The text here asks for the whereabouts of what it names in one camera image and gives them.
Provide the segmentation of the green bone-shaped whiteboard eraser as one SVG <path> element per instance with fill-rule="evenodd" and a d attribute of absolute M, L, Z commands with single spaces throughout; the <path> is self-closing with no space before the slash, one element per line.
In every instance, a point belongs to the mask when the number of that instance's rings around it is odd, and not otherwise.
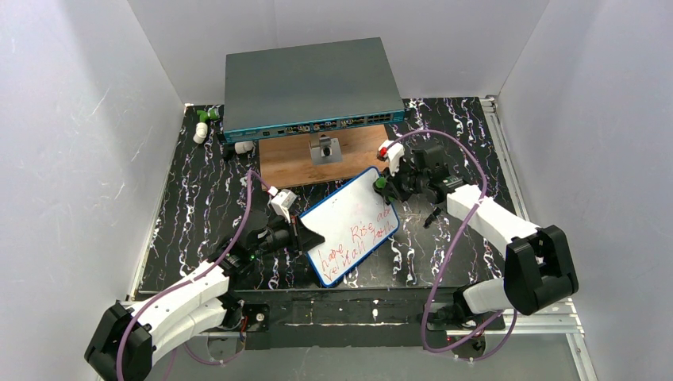
<path fill-rule="evenodd" d="M 387 180 L 381 176 L 372 183 L 372 187 L 376 193 L 381 193 L 384 190 L 386 183 Z"/>

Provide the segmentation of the blue-framed small whiteboard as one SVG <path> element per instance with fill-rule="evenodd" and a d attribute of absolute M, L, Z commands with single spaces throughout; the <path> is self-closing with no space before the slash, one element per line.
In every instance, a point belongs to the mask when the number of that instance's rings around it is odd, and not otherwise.
<path fill-rule="evenodd" d="M 395 208 L 375 193 L 381 175 L 368 167 L 300 216 L 325 238 L 306 252 L 318 282 L 334 287 L 399 229 Z"/>

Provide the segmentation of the white pipe elbow fitting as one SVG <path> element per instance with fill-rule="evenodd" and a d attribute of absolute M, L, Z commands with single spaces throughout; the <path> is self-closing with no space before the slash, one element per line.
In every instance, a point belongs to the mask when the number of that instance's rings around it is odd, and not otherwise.
<path fill-rule="evenodd" d="M 195 126 L 193 141 L 195 144 L 203 144 L 209 136 L 209 126 L 205 122 L 199 122 Z"/>

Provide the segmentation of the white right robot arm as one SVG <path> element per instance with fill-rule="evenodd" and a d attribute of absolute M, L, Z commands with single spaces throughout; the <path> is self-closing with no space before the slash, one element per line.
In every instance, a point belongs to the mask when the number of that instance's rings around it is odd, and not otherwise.
<path fill-rule="evenodd" d="M 505 259 L 502 277 L 461 287 L 450 306 L 429 313 L 430 321 L 466 322 L 509 308 L 531 315 L 579 290 L 562 229 L 555 225 L 542 228 L 482 196 L 478 186 L 450 173 L 438 148 L 414 149 L 408 160 L 401 144 L 387 140 L 378 155 L 388 167 L 373 187 L 386 203 L 423 194 L 436 207 L 425 220 L 426 226 L 446 212 L 465 221 Z"/>

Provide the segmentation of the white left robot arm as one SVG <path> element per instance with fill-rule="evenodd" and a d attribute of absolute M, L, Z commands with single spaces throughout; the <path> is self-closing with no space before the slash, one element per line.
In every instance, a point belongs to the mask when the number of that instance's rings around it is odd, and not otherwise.
<path fill-rule="evenodd" d="M 242 337 L 266 310 L 245 306 L 233 286 L 262 256 L 285 248 L 305 253 L 323 243 L 325 237 L 297 215 L 269 218 L 252 211 L 242 228 L 173 286 L 154 298 L 108 308 L 84 359 L 104 380 L 144 380 L 158 360 L 209 329 L 232 329 Z"/>

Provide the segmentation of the brown wooden board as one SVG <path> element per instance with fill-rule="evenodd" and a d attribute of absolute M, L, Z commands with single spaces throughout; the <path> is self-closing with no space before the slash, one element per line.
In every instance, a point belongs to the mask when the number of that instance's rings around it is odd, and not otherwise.
<path fill-rule="evenodd" d="M 376 159 L 379 146 L 388 139 L 385 125 L 328 131 L 339 139 L 343 160 L 339 163 L 313 165 L 310 155 L 310 134 L 276 137 L 259 141 L 260 174 L 278 188 L 305 186 L 350 179 L 369 167 L 384 169 Z"/>

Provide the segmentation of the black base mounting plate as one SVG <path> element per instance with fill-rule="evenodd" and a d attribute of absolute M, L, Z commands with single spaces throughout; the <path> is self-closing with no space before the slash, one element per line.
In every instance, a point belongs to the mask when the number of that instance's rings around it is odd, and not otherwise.
<path fill-rule="evenodd" d="M 248 350 L 421 346 L 428 287 L 238 291 Z"/>

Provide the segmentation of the white and black pipe fitting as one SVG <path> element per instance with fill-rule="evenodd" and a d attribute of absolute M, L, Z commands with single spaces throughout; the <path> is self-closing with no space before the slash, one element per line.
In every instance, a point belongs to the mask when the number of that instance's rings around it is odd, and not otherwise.
<path fill-rule="evenodd" d="M 225 144 L 224 148 L 222 149 L 223 160 L 229 161 L 236 155 L 247 154 L 248 152 L 253 150 L 254 147 L 255 144 L 252 141 L 243 141 L 232 144 Z"/>

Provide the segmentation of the green and white pipe fitting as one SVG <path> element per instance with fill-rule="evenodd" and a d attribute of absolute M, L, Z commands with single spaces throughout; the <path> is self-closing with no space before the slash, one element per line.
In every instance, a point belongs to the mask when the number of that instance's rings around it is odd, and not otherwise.
<path fill-rule="evenodd" d="M 221 112 L 217 106 L 207 110 L 197 110 L 198 120 L 200 123 L 209 123 L 210 121 L 221 120 Z"/>

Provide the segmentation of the metal bracket with black knob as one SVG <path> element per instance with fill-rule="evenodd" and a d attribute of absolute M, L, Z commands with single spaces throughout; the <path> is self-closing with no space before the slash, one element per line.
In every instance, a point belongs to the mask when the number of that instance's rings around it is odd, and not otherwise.
<path fill-rule="evenodd" d="M 320 133 L 311 133 L 309 144 L 313 165 L 334 164 L 343 160 L 338 138 Z"/>

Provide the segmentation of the right aluminium side rail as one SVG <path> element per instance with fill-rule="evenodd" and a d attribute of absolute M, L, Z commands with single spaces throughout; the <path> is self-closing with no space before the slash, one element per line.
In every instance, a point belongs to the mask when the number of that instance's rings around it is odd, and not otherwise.
<path fill-rule="evenodd" d="M 501 164 L 506 185 L 510 190 L 510 197 L 513 200 L 516 214 L 529 221 L 529 213 L 525 206 L 525 201 L 522 197 L 521 187 L 518 182 L 516 171 L 513 167 L 510 152 L 506 143 L 502 123 L 498 116 L 498 100 L 495 95 L 486 95 L 479 99 L 483 109 L 486 123 L 490 131 L 490 135 L 494 142 L 495 151 L 498 154 L 498 160 Z"/>

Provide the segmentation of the grey network switch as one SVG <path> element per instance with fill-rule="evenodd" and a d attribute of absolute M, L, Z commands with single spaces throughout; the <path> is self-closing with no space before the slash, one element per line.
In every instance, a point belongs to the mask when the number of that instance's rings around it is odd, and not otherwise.
<path fill-rule="evenodd" d="M 379 37 L 229 54 L 222 134 L 263 140 L 403 121 Z"/>

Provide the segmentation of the aluminium extrusion frame rail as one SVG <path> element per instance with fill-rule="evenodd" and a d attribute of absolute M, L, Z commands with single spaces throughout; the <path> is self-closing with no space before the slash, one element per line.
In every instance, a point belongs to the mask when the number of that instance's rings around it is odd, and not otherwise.
<path fill-rule="evenodd" d="M 501 334 L 504 338 L 511 337 L 514 334 L 565 334 L 571 344 L 577 344 L 583 335 L 583 327 L 570 301 L 556 303 L 544 308 L 540 313 L 531 316 L 526 316 L 522 313 L 516 314 L 507 310 L 499 317 L 488 313 L 462 324 L 428 322 L 427 326 L 426 339 L 432 347 L 448 346 L 453 358 L 469 363 L 485 360 L 493 356 L 504 345 L 502 342 L 499 342 L 493 348 L 488 348 L 486 346 L 486 335 L 488 333 Z M 237 331 L 232 329 L 215 328 L 200 333 L 195 337 L 208 337 L 217 340 L 233 339 L 237 355 L 240 355 L 244 350 L 248 350 L 246 348 L 247 334 L 245 331 L 241 337 Z M 213 366 L 226 364 L 227 361 L 225 359 L 219 360 L 212 356 L 197 356 L 189 346 L 189 342 L 187 341 L 180 345 L 165 356 L 174 359 L 177 351 L 182 349 L 193 360 L 202 364 Z"/>

